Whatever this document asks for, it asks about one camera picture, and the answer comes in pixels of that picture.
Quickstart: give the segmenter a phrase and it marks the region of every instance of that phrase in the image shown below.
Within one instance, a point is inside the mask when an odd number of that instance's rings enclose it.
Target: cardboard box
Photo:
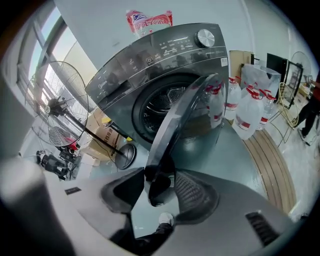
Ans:
[[[99,138],[117,149],[122,136],[120,136],[110,127],[104,128],[101,122],[102,118],[104,117],[105,114],[100,109],[94,110],[87,119],[86,127]],[[80,151],[100,161],[115,159],[116,152],[114,150],[99,141],[95,141],[86,133],[84,133],[82,136],[85,136],[85,138],[82,140]]]
[[[251,63],[251,51],[243,50],[231,50],[230,55],[230,77],[240,77],[241,78],[241,68],[242,64]]]

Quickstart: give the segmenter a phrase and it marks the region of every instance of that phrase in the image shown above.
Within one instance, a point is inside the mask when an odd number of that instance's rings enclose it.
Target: white wall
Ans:
[[[92,77],[97,73],[97,69],[91,62],[79,42],[75,42],[64,61],[74,66],[82,77],[84,84],[87,85]]]
[[[288,25],[267,4],[260,0],[245,0],[255,41],[255,55],[267,61],[267,53],[288,58]]]
[[[100,69],[108,59],[136,40],[126,10],[155,16],[171,10],[173,25],[208,22],[220,25],[227,50],[252,51],[242,0],[54,0],[66,24]]]
[[[255,54],[258,59],[267,60],[267,53],[288,60],[295,52],[306,54],[311,63],[311,75],[316,79],[319,66],[293,23],[268,0],[244,0],[253,28]]]

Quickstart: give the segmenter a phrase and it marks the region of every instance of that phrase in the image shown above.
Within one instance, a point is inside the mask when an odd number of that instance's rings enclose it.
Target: wooden board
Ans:
[[[296,192],[287,164],[275,142],[265,130],[256,131],[243,142],[260,172],[269,201],[289,213],[296,203]]]

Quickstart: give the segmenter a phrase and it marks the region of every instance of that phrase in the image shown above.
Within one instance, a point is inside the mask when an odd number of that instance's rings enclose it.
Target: mesh panel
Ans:
[[[163,90],[150,100],[153,107],[149,107],[155,111],[168,111],[184,91],[185,87]]]
[[[190,174],[190,171],[176,169],[174,191],[179,202],[180,214],[176,223],[196,224],[207,219],[216,209],[219,196],[215,189]]]
[[[33,130],[37,136],[56,147],[70,145],[81,136],[84,129],[75,120],[87,124],[85,84],[66,62],[53,61],[39,68],[28,84],[25,103],[34,110]]]
[[[164,89],[150,100],[143,114],[143,124],[156,133],[172,105],[185,91],[185,87]]]

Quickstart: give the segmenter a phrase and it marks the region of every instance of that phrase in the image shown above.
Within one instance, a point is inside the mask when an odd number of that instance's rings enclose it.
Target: vent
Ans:
[[[261,240],[263,246],[269,245],[278,238],[279,234],[273,230],[261,213],[251,212],[245,215],[245,217]]]

